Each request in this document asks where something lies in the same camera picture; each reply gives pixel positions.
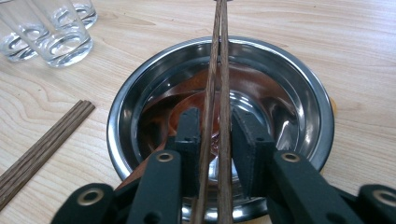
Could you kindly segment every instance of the metal bowl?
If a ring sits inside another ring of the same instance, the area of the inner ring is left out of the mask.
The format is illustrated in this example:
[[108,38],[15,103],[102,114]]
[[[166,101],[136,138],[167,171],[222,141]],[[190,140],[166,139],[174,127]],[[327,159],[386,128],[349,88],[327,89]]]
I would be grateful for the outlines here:
[[[168,135],[172,109],[205,87],[211,39],[193,39],[166,49],[134,71],[110,109],[107,143],[113,165],[126,178]],[[329,97],[317,77],[285,50],[254,39],[230,37],[231,103],[267,126],[279,150],[305,155],[320,170],[332,147]],[[217,157],[210,164],[206,220],[216,221]],[[264,198],[244,198],[233,169],[233,218],[267,212]],[[191,214],[183,200],[183,220]]]

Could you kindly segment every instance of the chopstick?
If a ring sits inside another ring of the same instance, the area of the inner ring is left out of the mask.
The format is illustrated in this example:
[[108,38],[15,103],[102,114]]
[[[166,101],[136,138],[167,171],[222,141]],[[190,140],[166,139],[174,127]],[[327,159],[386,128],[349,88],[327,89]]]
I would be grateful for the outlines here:
[[233,180],[231,173],[230,69],[228,60],[227,0],[221,5],[221,89],[219,118],[218,223],[233,223]]
[[208,172],[210,163],[210,144],[213,127],[213,107],[215,101],[216,70],[218,66],[219,48],[219,27],[221,19],[221,4],[223,0],[216,3],[215,23],[213,26],[212,46],[210,51],[209,74],[206,82],[205,104],[203,114],[203,130],[200,149],[199,167],[199,194],[196,200],[192,201],[191,223],[201,224],[205,220],[206,195],[208,184]]
[[203,114],[203,134],[201,141],[200,171],[199,171],[200,191],[199,191],[198,199],[192,201],[191,223],[193,224],[204,223],[205,220],[220,24],[221,24],[221,52],[220,52],[221,91],[220,91],[220,128],[219,128],[218,223],[233,223],[227,0],[218,0],[216,4],[215,24],[212,35],[212,49],[210,53],[209,74],[208,74],[206,90],[205,90],[205,107]]
[[0,176],[0,211],[94,109],[91,102],[78,101]]

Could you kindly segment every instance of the stainless steel bowl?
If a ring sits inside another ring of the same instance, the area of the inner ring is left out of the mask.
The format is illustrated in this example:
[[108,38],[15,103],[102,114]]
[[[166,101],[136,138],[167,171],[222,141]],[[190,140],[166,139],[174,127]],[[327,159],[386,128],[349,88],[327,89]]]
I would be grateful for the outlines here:
[[[180,101],[200,92],[210,55],[209,37],[166,49],[134,71],[110,109],[107,143],[121,179],[126,178],[168,135],[168,119]],[[317,77],[285,50],[254,39],[230,37],[231,102],[252,112],[268,128],[279,150],[305,155],[316,169],[332,147],[334,121],[329,97]],[[217,158],[210,164],[206,220],[216,221]],[[183,201],[183,219],[191,213]],[[264,198],[246,199],[233,169],[233,218],[266,214]]]

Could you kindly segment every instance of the silver bowl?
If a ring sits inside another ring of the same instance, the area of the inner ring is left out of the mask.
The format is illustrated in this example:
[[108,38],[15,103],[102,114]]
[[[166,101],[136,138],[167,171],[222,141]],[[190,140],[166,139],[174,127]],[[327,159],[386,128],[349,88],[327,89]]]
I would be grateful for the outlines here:
[[[107,144],[113,165],[125,179],[169,134],[173,108],[202,92],[211,39],[193,39],[166,49],[137,68],[110,109]],[[285,50],[239,36],[230,37],[231,103],[267,126],[279,150],[305,155],[320,170],[334,132],[332,106],[317,77]],[[217,157],[210,163],[207,221],[216,221]],[[235,222],[265,215],[265,198],[244,198],[233,168]],[[183,199],[183,220],[191,201]]]

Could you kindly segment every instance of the pair of chopsticks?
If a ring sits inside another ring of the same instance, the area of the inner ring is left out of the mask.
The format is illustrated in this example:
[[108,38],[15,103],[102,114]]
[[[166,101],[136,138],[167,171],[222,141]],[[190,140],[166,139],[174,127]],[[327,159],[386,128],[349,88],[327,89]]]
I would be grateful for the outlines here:
[[0,211],[94,109],[91,102],[78,101],[0,176]]
[[210,145],[213,126],[216,70],[218,66],[219,30],[221,25],[220,49],[220,118],[219,118],[219,178],[218,178],[218,223],[233,223],[233,195],[230,147],[230,79],[228,61],[228,20],[227,0],[217,0],[215,24],[212,35],[212,48],[209,61],[209,74],[205,90],[203,114],[203,135],[200,152],[200,189],[198,199],[192,203],[191,223],[201,224],[205,220]]

